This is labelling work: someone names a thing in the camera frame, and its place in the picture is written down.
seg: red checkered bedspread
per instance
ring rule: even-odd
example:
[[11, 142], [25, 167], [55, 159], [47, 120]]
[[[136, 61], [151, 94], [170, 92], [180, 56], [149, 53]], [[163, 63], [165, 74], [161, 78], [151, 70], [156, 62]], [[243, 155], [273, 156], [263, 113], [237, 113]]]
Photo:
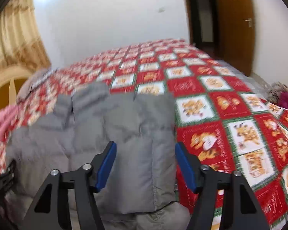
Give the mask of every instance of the red checkered bedspread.
[[[177, 141], [203, 164], [221, 172], [240, 170], [271, 228], [288, 219], [288, 110], [260, 100], [241, 80], [183, 40], [160, 40], [117, 48], [58, 70], [20, 104], [8, 133], [52, 111], [58, 94], [94, 81], [112, 93], [171, 92], [176, 99]], [[5, 168], [6, 138], [0, 144]], [[193, 209], [196, 196], [177, 171], [180, 202]], [[218, 192], [214, 227], [220, 223]]]

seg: wooden door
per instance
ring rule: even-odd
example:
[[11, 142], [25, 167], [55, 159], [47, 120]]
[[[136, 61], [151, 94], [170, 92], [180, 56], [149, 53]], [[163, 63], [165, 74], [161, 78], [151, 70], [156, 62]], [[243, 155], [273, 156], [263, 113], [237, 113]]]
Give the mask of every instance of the wooden door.
[[221, 57], [250, 76], [255, 24], [252, 0], [217, 0]]

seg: bolt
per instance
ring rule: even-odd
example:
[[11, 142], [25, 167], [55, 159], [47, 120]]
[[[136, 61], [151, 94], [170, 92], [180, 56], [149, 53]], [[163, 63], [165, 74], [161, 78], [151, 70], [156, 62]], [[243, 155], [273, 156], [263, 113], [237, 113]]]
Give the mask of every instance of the bolt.
[[57, 175], [58, 173], [59, 173], [58, 170], [52, 170], [52, 171], [50, 172], [50, 174], [53, 175], [53, 176]]
[[206, 164], [201, 165], [200, 168], [201, 168], [203, 171], [207, 171], [207, 170], [209, 170], [209, 166], [206, 165]]
[[241, 172], [239, 170], [235, 170], [234, 171], [234, 176], [241, 176]]
[[84, 165], [82, 166], [82, 168], [83, 168], [84, 170], [89, 170], [91, 167], [92, 167], [92, 165], [89, 164], [89, 163], [86, 163], [86, 164], [84, 164]]

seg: curtain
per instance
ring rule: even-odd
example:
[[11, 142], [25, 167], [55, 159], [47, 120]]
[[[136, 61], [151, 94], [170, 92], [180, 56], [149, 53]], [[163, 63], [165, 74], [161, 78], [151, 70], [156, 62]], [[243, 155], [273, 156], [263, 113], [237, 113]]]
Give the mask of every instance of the curtain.
[[50, 67], [35, 21], [33, 0], [10, 0], [0, 14], [0, 70]]

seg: quilted fabric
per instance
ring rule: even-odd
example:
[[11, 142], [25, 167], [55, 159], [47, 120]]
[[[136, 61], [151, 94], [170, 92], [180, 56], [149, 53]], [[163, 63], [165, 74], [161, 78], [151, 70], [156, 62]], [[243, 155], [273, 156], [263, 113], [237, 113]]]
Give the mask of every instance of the quilted fabric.
[[[288, 220], [288, 111], [261, 101], [228, 68], [183, 40], [166, 39], [97, 54], [52, 74], [21, 105], [9, 130], [51, 112], [58, 94], [102, 81], [111, 93], [170, 91], [176, 98], [177, 140], [216, 170], [243, 172], [271, 228]], [[4, 165], [4, 142], [0, 171]], [[196, 196], [177, 171], [180, 203]], [[214, 227], [220, 223], [219, 191]]]

